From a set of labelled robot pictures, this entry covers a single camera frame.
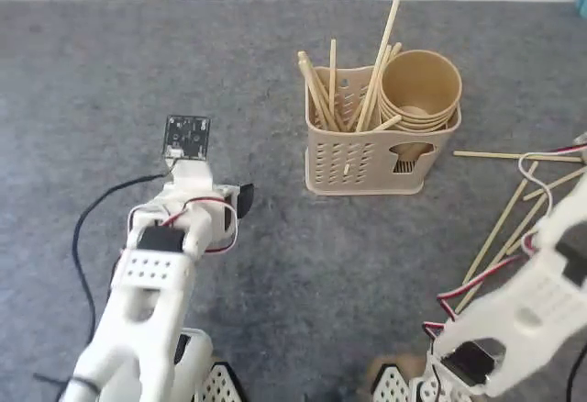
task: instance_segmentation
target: beige plastic basket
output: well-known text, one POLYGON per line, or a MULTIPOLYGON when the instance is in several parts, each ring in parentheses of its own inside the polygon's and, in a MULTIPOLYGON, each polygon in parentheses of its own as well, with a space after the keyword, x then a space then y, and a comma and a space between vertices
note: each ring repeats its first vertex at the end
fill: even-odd
MULTIPOLYGON (((337 69, 335 109, 346 122, 365 97, 371 71, 372 66, 337 69)), ((323 83, 328 82, 328 68, 316 67, 316 72, 323 83)), ((410 195, 423 188, 432 164, 460 126, 460 107, 444 129, 431 133, 337 133, 316 127, 319 121, 306 87, 305 122, 305 183, 310 191, 319 195, 410 195)))

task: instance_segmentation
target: carpet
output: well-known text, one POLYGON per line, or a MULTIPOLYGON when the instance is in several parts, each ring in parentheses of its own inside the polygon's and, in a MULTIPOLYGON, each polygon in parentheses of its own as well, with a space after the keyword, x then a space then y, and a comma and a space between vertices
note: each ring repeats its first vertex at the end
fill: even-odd
MULTIPOLYGON (((200 262, 186 321, 210 334, 251 400, 352 401, 373 356, 426 350, 420 323, 444 318, 435 294, 460 284, 520 181, 514 161, 451 151, 546 150, 586 130, 587 22, 571 4, 402 3, 393 41, 455 62, 462 127, 418 195, 315 196, 296 52, 326 64, 336 37, 339 66, 371 64, 388 6, 0 2, 2 400, 51 400, 31 374, 72 371, 88 318, 73 225, 107 187, 162 170, 171 113, 212 118, 218 183, 257 186, 237 247, 200 262)), ((129 188, 87 220, 80 251, 99 312, 127 212, 160 188, 129 188)), ((530 206, 516 206, 493 252, 530 206)), ((499 400, 563 400, 584 338, 499 400)))

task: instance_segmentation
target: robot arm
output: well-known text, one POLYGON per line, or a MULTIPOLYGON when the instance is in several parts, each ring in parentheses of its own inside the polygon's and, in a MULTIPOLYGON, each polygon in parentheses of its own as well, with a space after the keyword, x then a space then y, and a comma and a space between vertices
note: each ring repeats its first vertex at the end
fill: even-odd
POLYGON ((587 176, 537 226, 537 253, 498 290, 449 321, 428 354, 425 378, 457 395, 499 396, 547 364, 587 326, 587 257, 560 242, 587 220, 587 176), (487 352, 483 344, 497 347, 487 352))
POLYGON ((129 215, 104 314, 64 402, 189 401, 203 386, 212 343, 201 330, 182 329, 195 264, 207 251, 232 247, 253 195, 252 185, 213 184, 202 145, 208 126, 205 118, 168 118, 173 180, 129 215), (182 334, 189 342, 178 363, 182 334))

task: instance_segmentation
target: paper cup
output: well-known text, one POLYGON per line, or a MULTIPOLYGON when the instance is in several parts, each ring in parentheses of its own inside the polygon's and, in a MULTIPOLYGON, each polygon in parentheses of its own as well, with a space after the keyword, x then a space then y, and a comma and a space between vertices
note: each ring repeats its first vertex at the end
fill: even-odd
POLYGON ((459 71, 434 51, 400 53, 382 72, 380 104, 407 122, 441 124, 452 116, 461 93, 459 71))

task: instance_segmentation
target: bamboo chopstick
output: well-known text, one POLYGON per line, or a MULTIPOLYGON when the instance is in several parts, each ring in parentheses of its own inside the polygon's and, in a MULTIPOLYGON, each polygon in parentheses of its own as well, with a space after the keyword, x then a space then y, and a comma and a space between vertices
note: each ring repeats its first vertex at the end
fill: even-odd
MULTIPOLYGON (((536 170, 537 166, 538 166, 538 162, 533 162, 528 173, 532 174, 536 170)), ((512 195, 512 198, 510 198, 509 202, 507 202, 507 205, 505 206, 505 209, 502 212, 502 215, 497 219, 497 222, 495 223, 495 226, 493 226, 493 229, 492 229, 491 233, 489 234, 489 237, 487 237, 487 240, 483 243, 481 250, 479 251, 479 253, 475 257, 475 259, 473 260, 473 263, 471 264, 469 271, 465 275, 465 278, 462 280, 463 284, 468 283, 469 280, 475 274, 477 267, 481 263, 483 257, 485 256, 485 253, 487 253, 487 251, 489 250, 489 247, 493 243, 493 240, 495 239, 495 236, 499 232, 499 229, 501 229, 502 226, 504 225, 505 219, 507 218, 507 216, 509 216, 512 208, 515 205, 515 202, 520 197, 520 195, 522 195, 522 192, 524 191, 524 188, 526 188, 527 183, 528 183, 528 180, 526 178, 524 178, 524 180, 522 180, 522 182, 520 182, 518 187, 515 189, 514 194, 512 195)))
POLYGON ((371 73, 371 79, 369 81, 369 87, 367 89, 367 94, 365 95, 365 99, 363 100, 362 107, 359 111, 359 121, 357 123, 356 131, 360 132, 365 129, 366 126, 369 125, 371 121, 371 113, 373 110, 373 93, 375 90, 375 86, 377 84, 377 77, 379 76, 379 70, 382 66, 383 61, 383 54, 385 53, 385 47, 387 46, 387 42, 389 41, 389 37, 392 34, 393 29, 393 22, 395 21, 395 16, 397 15, 397 9, 399 8, 400 0, 393 0, 392 8, 390 9, 389 16, 387 17, 387 23, 385 24, 385 30, 383 31, 382 42, 379 46, 379 52, 377 53, 377 59, 375 60, 375 65, 373 67, 373 71, 371 73))
MULTIPOLYGON (((538 201, 534 204, 532 209, 530 209, 530 211, 526 214, 524 219, 520 222, 518 227, 512 233, 510 238, 507 239, 507 242, 504 244, 502 249, 500 249, 499 252, 497 252, 497 255, 495 255, 493 260, 489 263, 489 265, 487 266, 487 269, 491 269, 498 262, 500 262, 503 259, 503 257, 507 254, 509 248, 514 244, 515 241, 520 241, 520 235, 522 234, 522 231, 526 228, 527 224, 536 215, 536 213, 542 207, 542 205, 544 205, 544 202, 546 200, 547 200, 547 197, 544 194, 538 199, 538 201)), ((462 301, 460 301, 459 305, 455 309, 457 313, 460 313, 461 310, 469 304, 469 302, 471 301, 473 296, 477 293, 477 291, 479 290, 481 285, 482 285, 482 283, 479 283, 478 285, 475 285, 469 292, 467 292, 467 295, 465 295, 465 297, 462 298, 462 301)))
MULTIPOLYGON (((548 184, 547 186, 550 189, 556 188, 557 186, 564 184, 564 183, 568 182, 569 180, 574 179, 575 177, 579 177, 580 175, 585 173, 585 171, 587 171, 587 166, 583 166, 582 168, 579 168, 577 171, 573 171, 572 173, 569 173, 569 174, 565 175, 564 177, 560 177, 558 180, 555 180, 554 182, 552 182, 551 184, 548 184)), ((544 190, 542 188, 539 188, 536 191, 531 192, 530 194, 524 195, 522 200, 524 200, 526 202, 527 200, 530 200, 534 197, 538 197, 543 192, 544 192, 544 190)))
POLYGON ((330 40, 330 80, 328 82, 328 109, 334 116, 334 93, 337 86, 337 41, 330 40))
MULTIPOLYGON (((453 151, 452 153, 459 157, 488 157, 494 159, 519 159, 524 154, 515 154, 511 152, 483 152, 483 151, 453 151)), ((527 157, 530 161, 554 161, 554 162, 577 162, 582 163, 581 157, 572 156, 545 156, 534 154, 527 157)))
POLYGON ((385 122, 383 122, 381 125, 379 125, 378 127, 375 127, 373 129, 373 131, 383 131, 385 129, 388 129, 389 127, 397 124, 400 120, 402 120, 402 117, 400 115, 395 115, 394 117, 390 117, 385 122))

